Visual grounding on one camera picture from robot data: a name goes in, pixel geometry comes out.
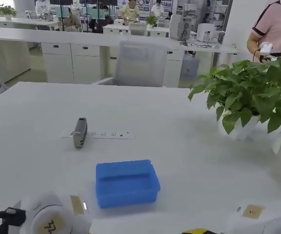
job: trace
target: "power outlet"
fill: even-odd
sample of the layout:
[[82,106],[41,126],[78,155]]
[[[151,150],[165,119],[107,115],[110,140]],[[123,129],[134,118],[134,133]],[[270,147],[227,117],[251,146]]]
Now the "power outlet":
[[87,137],[98,139],[134,139],[135,135],[130,132],[88,132]]

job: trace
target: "yellow label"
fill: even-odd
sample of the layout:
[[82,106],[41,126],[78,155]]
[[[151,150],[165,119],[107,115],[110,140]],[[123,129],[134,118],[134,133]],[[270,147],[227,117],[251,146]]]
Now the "yellow label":
[[57,234],[64,226],[59,214],[53,214],[46,222],[37,228],[37,234]]
[[82,204],[81,199],[78,196],[74,196],[74,195],[71,195],[70,198],[71,198],[71,203],[72,203],[74,214],[83,215],[84,210],[83,210],[83,204]]
[[243,212],[242,216],[252,219],[258,219],[265,208],[266,208],[265,206],[248,205],[245,211]]

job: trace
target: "gray device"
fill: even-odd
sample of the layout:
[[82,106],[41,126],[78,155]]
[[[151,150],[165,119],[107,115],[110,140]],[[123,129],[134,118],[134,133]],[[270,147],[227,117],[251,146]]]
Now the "gray device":
[[86,118],[79,118],[73,134],[74,147],[82,148],[87,134],[87,120]]

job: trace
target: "power strip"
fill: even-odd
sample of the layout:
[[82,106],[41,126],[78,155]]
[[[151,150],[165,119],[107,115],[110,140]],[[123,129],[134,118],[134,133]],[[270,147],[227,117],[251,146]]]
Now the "power strip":
[[87,137],[97,139],[134,139],[135,135],[130,132],[88,132]]
[[[74,131],[65,130],[63,131],[61,137],[68,138],[73,137]],[[96,138],[96,139],[135,139],[136,135],[131,132],[93,132],[89,131],[86,138]]]

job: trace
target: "white flower pot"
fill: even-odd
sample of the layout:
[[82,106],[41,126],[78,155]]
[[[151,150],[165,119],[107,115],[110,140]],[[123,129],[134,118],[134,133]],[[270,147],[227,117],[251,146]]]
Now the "white flower pot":
[[252,116],[251,120],[244,127],[242,127],[241,119],[238,119],[238,121],[236,122],[236,124],[234,126],[234,129],[232,130],[232,132],[230,134],[228,134],[225,131],[224,126],[223,126],[223,118],[227,114],[228,114],[228,112],[224,112],[218,121],[219,132],[223,136],[228,136],[234,140],[246,139],[252,133],[257,122],[259,121],[259,116]]
[[12,20],[12,15],[5,15],[6,20]]

